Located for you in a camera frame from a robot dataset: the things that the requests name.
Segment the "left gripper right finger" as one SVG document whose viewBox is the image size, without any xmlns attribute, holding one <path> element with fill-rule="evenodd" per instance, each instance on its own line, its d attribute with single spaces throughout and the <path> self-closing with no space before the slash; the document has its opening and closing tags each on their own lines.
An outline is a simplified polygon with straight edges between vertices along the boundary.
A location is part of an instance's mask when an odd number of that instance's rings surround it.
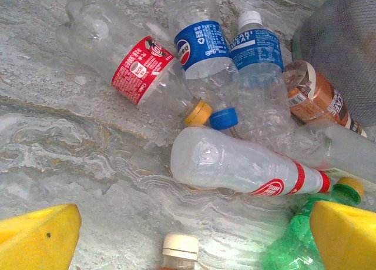
<svg viewBox="0 0 376 270">
<path fill-rule="evenodd" d="M 318 201 L 310 228 L 325 269 L 375 269 L 375 213 Z"/>
</svg>

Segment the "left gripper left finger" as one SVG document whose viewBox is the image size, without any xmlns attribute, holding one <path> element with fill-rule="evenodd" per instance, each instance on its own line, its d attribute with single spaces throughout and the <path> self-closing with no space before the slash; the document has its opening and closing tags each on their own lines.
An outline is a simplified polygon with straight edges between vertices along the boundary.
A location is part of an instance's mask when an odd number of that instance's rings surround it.
<svg viewBox="0 0 376 270">
<path fill-rule="evenodd" d="M 1 269 L 68 269 L 82 218 L 61 204 L 1 220 Z"/>
</svg>

